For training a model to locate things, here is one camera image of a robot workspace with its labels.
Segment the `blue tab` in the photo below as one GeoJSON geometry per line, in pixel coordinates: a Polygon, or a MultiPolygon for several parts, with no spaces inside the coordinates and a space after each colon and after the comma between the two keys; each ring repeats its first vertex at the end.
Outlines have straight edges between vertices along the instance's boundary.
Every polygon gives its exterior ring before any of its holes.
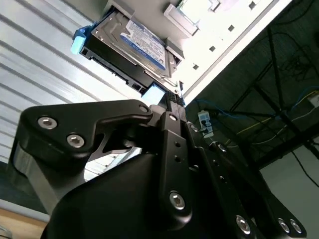
{"type": "Polygon", "coordinates": [[[157,85],[152,84],[148,91],[146,91],[145,94],[142,96],[142,99],[149,102],[150,105],[158,105],[164,94],[164,90],[162,90],[157,85]]]}
{"type": "Polygon", "coordinates": [[[93,24],[92,26],[84,26],[84,27],[79,28],[75,31],[75,33],[72,37],[73,43],[71,46],[71,52],[73,54],[80,53],[87,37],[89,36],[89,34],[94,26],[95,26],[95,24],[93,24]]]}

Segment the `wall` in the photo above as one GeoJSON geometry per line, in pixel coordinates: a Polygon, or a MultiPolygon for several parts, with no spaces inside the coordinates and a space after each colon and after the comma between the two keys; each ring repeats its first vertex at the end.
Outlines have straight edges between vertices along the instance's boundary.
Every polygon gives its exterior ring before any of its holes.
{"type": "MultiPolygon", "coordinates": [[[[308,174],[319,184],[319,161],[305,147],[295,150],[308,174]]],[[[308,239],[318,238],[319,188],[300,168],[296,158],[287,154],[261,170],[274,195],[301,221],[308,239]]]]}

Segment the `yellow cable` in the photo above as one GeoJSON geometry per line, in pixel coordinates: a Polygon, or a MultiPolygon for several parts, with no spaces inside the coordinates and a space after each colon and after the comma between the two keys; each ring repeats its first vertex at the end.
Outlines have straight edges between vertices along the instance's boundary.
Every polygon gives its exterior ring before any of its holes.
{"type": "Polygon", "coordinates": [[[299,103],[301,102],[301,101],[303,101],[305,98],[308,98],[310,95],[312,95],[313,93],[318,93],[319,91],[312,91],[312,92],[310,92],[309,94],[307,94],[305,97],[303,97],[297,104],[296,104],[296,106],[297,105],[299,105],[299,103]]]}
{"type": "MultiPolygon", "coordinates": [[[[312,95],[313,93],[318,93],[318,92],[319,92],[319,91],[312,91],[312,92],[310,92],[310,93],[307,94],[305,97],[303,97],[303,98],[296,104],[296,106],[299,105],[300,102],[302,102],[304,99],[308,98],[308,97],[309,97],[310,95],[312,95]]],[[[270,120],[270,119],[271,119],[271,118],[265,119],[265,120],[262,121],[262,123],[265,123],[265,122],[267,122],[267,121],[270,120]]],[[[248,128],[245,128],[245,129],[243,129],[243,130],[237,132],[236,135],[239,135],[239,134],[241,134],[241,133],[243,133],[243,132],[245,132],[245,131],[247,131],[247,130],[253,128],[253,127],[256,127],[256,126],[260,125],[260,124],[261,124],[260,122],[258,122],[258,123],[256,123],[256,124],[253,124],[252,126],[249,126],[248,128]]]]}

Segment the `silver screw head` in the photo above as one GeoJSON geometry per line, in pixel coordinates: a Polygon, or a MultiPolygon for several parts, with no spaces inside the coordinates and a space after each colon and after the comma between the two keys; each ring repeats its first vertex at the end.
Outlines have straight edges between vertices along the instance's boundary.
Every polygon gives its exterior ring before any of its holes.
{"type": "Polygon", "coordinates": [[[50,117],[41,117],[38,119],[38,124],[41,128],[44,129],[54,129],[58,126],[58,123],[55,121],[55,119],[50,117]]]}
{"type": "Polygon", "coordinates": [[[301,228],[299,227],[299,225],[294,220],[290,219],[290,223],[298,233],[301,234],[303,232],[301,228]]]}
{"type": "Polygon", "coordinates": [[[171,193],[169,195],[170,203],[177,209],[183,210],[185,208],[185,201],[184,198],[178,193],[171,193]]]}
{"type": "Polygon", "coordinates": [[[142,105],[140,105],[140,110],[143,111],[144,113],[149,111],[145,106],[142,106],[142,105]]]}
{"type": "Polygon", "coordinates": [[[192,124],[190,127],[193,131],[198,132],[198,128],[196,128],[195,125],[192,124]]]}
{"type": "Polygon", "coordinates": [[[169,117],[170,117],[173,121],[176,121],[176,120],[177,120],[176,116],[174,116],[174,115],[169,115],[169,117]]]}
{"type": "Polygon", "coordinates": [[[240,228],[240,230],[244,234],[246,234],[246,235],[250,234],[251,231],[250,231],[249,224],[248,224],[248,222],[246,222],[246,220],[242,216],[236,217],[236,223],[237,223],[237,226],[240,228]]]}
{"type": "Polygon", "coordinates": [[[71,134],[69,135],[66,140],[68,141],[69,145],[71,145],[74,148],[80,148],[84,145],[85,141],[84,138],[77,134],[71,134]]]}
{"type": "Polygon", "coordinates": [[[218,144],[218,148],[224,153],[227,152],[226,148],[222,144],[218,144]]]}
{"type": "Polygon", "coordinates": [[[284,222],[284,220],[282,220],[281,218],[278,219],[279,225],[281,226],[281,228],[286,232],[289,233],[290,229],[287,226],[287,224],[284,222]]]}

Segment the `blue label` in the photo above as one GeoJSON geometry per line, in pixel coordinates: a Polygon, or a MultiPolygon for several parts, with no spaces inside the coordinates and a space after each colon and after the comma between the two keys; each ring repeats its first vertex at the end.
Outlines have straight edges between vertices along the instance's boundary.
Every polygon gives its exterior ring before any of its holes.
{"type": "Polygon", "coordinates": [[[154,63],[156,66],[158,66],[159,68],[161,68],[162,70],[165,70],[165,67],[163,65],[161,65],[156,59],[154,59],[153,57],[151,57],[149,54],[147,54],[145,51],[143,51],[141,48],[139,48],[138,46],[136,46],[133,42],[131,42],[129,39],[127,39],[124,36],[120,36],[121,39],[127,43],[128,45],[130,45],[132,48],[134,48],[135,50],[137,50],[139,53],[141,53],[145,58],[149,59],[152,63],[154,63]]]}

